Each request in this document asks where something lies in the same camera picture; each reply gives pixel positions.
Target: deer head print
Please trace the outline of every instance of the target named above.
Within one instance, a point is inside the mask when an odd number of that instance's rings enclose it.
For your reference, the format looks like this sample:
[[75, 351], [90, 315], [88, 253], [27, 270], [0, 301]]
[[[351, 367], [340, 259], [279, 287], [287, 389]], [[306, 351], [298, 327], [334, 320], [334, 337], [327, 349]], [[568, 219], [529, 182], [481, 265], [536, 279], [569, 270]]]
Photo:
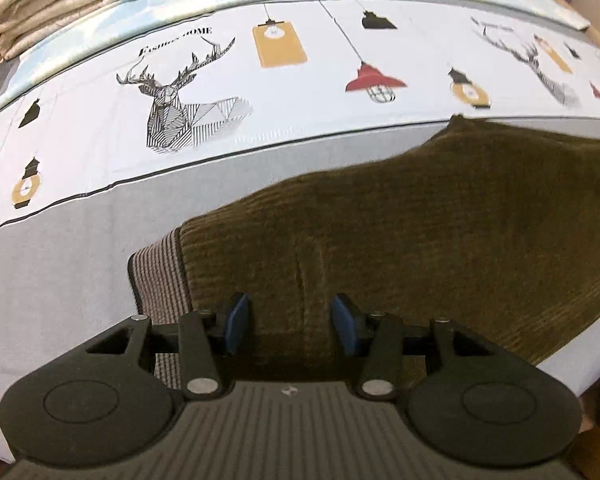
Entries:
[[573, 88], [568, 86], [565, 83], [558, 83], [553, 79], [547, 77], [547, 75], [540, 69], [540, 61], [538, 60], [538, 49], [532, 43], [523, 45], [523, 52], [519, 52], [512, 46], [507, 45], [502, 39], [494, 40], [489, 34], [488, 30], [497, 29], [504, 30], [506, 32], [515, 31], [510, 27], [503, 27], [501, 25], [495, 25], [493, 23], [484, 23], [478, 22], [475, 18], [472, 18], [472, 21], [475, 25], [478, 25], [481, 29], [481, 33], [477, 32], [477, 34], [487, 43], [494, 46], [499, 50], [503, 50], [504, 52], [509, 52], [516, 61], [527, 65], [536, 77], [540, 80], [540, 82], [544, 85], [544, 87], [549, 91], [549, 93], [554, 97], [556, 101], [558, 101], [561, 105], [567, 108], [575, 108], [580, 105], [580, 100], [578, 96], [573, 91]]
[[177, 152], [185, 146], [197, 146], [220, 131], [237, 128], [251, 112], [249, 104], [237, 97], [211, 104], [183, 104], [180, 101], [180, 89], [196, 78], [198, 70], [220, 59], [235, 43], [234, 38], [221, 49], [217, 43], [206, 38], [202, 40], [212, 46], [211, 53], [204, 61], [192, 53], [191, 64], [179, 71], [176, 79], [168, 85], [156, 81], [155, 75], [148, 73], [148, 65], [134, 75], [144, 57], [129, 69], [124, 79], [116, 74], [119, 84], [138, 85], [142, 94], [154, 98], [147, 122], [146, 145], [156, 152]]

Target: hanging lamp print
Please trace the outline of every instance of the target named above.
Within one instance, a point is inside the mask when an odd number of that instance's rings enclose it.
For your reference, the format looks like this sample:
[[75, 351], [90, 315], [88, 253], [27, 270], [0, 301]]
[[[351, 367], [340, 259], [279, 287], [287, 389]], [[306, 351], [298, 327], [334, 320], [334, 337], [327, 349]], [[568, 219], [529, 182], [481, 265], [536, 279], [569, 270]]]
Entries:
[[580, 57], [580, 54], [578, 54], [573, 48], [571, 48], [566, 41], [564, 42], [564, 46], [567, 47], [567, 50], [575, 59], [582, 59]]
[[363, 17], [362, 17], [362, 27], [371, 30], [391, 30], [396, 29], [397, 27], [390, 22], [384, 16], [378, 16], [376, 13], [371, 10], [367, 10], [367, 8], [360, 3], [360, 0], [356, 0], [356, 3], [362, 7]]
[[36, 158], [32, 158], [31, 162], [27, 164], [24, 170], [22, 178], [13, 186], [13, 192], [11, 193], [11, 201], [16, 209], [29, 205], [31, 199], [40, 189], [42, 184], [42, 177], [38, 173], [38, 165], [40, 162]]
[[24, 117], [20, 121], [20, 125], [18, 126], [19, 128], [26, 126], [27, 124], [35, 121], [38, 118], [38, 116], [40, 115], [40, 105], [38, 104], [39, 101], [40, 99], [36, 99], [35, 101], [33, 101], [31, 106], [29, 107], [29, 110], [27, 110], [27, 112], [24, 114]]
[[549, 57], [554, 60], [554, 63], [560, 67], [560, 70], [566, 72], [567, 74], [573, 74], [571, 67], [567, 65], [565, 60], [562, 59], [560, 54], [555, 51], [555, 49], [548, 43], [547, 40], [540, 38], [540, 36], [537, 34], [534, 34], [534, 39], [536, 40], [536, 43], [540, 45], [540, 48], [542, 48], [542, 50], [544, 50]]
[[306, 54], [294, 26], [289, 22], [277, 22], [269, 16], [266, 4], [267, 21], [253, 27], [260, 65], [263, 68], [297, 65], [306, 62]]
[[405, 87], [404, 81], [400, 81], [395, 77], [387, 77], [376, 67], [363, 61], [358, 69], [358, 77], [347, 84], [345, 92], [366, 90], [373, 102], [384, 104], [395, 101], [394, 88]]
[[591, 85], [591, 90], [593, 92], [593, 97], [595, 97], [598, 101], [600, 101], [600, 90], [591, 81], [589, 81], [589, 84]]
[[463, 103], [472, 107], [491, 108], [491, 99], [487, 92], [470, 81], [464, 72], [452, 68], [448, 74], [451, 77], [451, 91]]

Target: metal pin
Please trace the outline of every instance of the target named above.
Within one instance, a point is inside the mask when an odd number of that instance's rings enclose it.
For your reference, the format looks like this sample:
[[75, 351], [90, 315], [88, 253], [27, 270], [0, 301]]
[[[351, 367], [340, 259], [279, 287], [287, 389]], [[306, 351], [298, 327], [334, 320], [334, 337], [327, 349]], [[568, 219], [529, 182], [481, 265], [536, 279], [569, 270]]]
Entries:
[[187, 383], [187, 390], [196, 395], [212, 394], [218, 387], [218, 382], [208, 377], [198, 377]]
[[371, 379], [362, 384], [362, 391], [373, 397], [389, 395], [394, 390], [394, 386], [383, 379]]

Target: corduroy towel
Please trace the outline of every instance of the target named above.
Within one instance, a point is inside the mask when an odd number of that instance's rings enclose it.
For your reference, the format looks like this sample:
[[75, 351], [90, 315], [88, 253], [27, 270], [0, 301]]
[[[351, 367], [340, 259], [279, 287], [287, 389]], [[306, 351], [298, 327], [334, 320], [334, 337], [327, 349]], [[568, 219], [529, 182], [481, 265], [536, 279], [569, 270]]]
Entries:
[[338, 377], [337, 292], [537, 364], [600, 316], [600, 140], [455, 116], [399, 156], [290, 178], [165, 239], [130, 259], [139, 310], [175, 321], [248, 293], [241, 374]]

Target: bed sheet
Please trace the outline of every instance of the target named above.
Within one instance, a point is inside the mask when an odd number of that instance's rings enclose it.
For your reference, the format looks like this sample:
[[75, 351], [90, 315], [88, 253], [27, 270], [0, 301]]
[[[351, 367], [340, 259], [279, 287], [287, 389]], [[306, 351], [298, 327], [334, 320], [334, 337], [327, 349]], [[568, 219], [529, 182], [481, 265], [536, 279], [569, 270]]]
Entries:
[[[600, 138], [600, 51], [497, 7], [295, 0], [154, 30], [31, 88], [0, 110], [0, 398], [135, 312], [139, 248], [281, 179], [418, 146], [457, 113]], [[541, 366], [581, 393], [600, 320]]]

